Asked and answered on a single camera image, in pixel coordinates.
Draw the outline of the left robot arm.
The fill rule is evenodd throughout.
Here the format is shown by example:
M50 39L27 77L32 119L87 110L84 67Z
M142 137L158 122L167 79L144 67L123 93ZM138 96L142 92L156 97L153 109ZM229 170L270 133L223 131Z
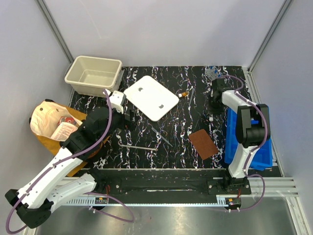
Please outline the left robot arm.
M118 193L121 180L103 177L97 169L90 169L76 180L61 187L58 183L72 170L88 159L101 142L115 129L133 131L138 116L133 110L119 113L116 109L98 107L92 110L77 131L61 143L52 161L26 186L10 189L5 198L21 221L29 228L42 225L60 206L91 192L100 194L96 205L104 203L104 193Z

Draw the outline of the orange capped vial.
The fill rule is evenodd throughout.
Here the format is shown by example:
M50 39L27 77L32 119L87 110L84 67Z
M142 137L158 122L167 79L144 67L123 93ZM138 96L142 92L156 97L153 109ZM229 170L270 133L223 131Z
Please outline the orange capped vial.
M189 91L186 91L186 92L183 92L183 93L179 93L178 94L178 97L179 98L182 98L182 97L186 97L186 96L188 96L189 95Z

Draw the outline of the thermometer with red tip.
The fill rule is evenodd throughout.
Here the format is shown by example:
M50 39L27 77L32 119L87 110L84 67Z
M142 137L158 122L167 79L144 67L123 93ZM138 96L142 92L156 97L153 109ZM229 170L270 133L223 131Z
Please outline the thermometer with red tip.
M143 150L149 150L149 151L157 151L156 148L149 148L149 147L141 147L141 146L133 146L133 145L123 145L120 144L120 147L125 147L125 148L134 148L134 149L143 149Z

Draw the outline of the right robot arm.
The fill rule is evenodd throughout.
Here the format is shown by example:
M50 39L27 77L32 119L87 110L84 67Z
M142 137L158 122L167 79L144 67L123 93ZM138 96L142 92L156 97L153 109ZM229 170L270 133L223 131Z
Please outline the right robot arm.
M235 194L245 190L250 193L248 169L257 151L270 139L269 108L243 97L240 88L227 87L226 78L238 79L224 75L212 80L208 108L211 114L221 114L226 107L237 114L235 135L238 145L223 177L207 182L208 191L210 194Z

